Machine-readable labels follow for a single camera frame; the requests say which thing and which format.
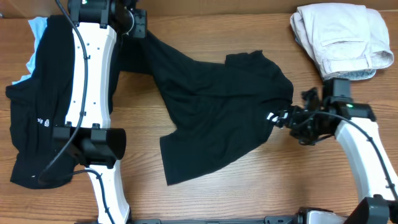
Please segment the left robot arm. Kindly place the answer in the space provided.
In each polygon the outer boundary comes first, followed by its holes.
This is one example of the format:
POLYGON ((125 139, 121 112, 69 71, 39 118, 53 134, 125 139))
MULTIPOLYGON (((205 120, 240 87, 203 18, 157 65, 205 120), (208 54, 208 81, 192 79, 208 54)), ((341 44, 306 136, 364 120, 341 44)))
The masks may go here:
POLYGON ((62 12, 72 26, 73 86, 65 123, 53 130, 63 147, 50 164, 68 153, 84 167, 98 205, 97 223, 132 223, 121 177, 126 132, 111 127, 109 82, 118 38, 144 38, 147 13, 135 1, 118 0, 69 1, 62 12))

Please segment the black t-shirt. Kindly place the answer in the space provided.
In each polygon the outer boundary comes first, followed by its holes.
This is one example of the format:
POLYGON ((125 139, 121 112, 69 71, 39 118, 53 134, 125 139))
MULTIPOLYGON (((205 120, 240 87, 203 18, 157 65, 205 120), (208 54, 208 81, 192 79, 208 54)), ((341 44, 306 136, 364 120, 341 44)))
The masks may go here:
POLYGON ((290 106, 294 93, 260 50, 201 62, 152 33, 124 39, 118 67, 154 78, 176 127, 160 139, 168 185, 220 170, 265 143, 273 129, 268 115, 290 106))

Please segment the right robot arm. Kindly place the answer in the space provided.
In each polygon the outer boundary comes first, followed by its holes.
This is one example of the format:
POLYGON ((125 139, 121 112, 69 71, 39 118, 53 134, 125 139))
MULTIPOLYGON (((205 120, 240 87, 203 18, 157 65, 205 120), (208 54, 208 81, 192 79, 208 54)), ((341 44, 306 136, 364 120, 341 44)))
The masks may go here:
POLYGON ((266 120, 289 128, 301 145, 334 137, 344 150, 354 175, 358 205, 347 217, 320 208, 302 207, 289 223, 397 223, 397 174, 384 150, 376 116, 368 104, 355 103, 351 82, 344 78, 324 81, 302 92, 304 106, 269 113, 266 120))

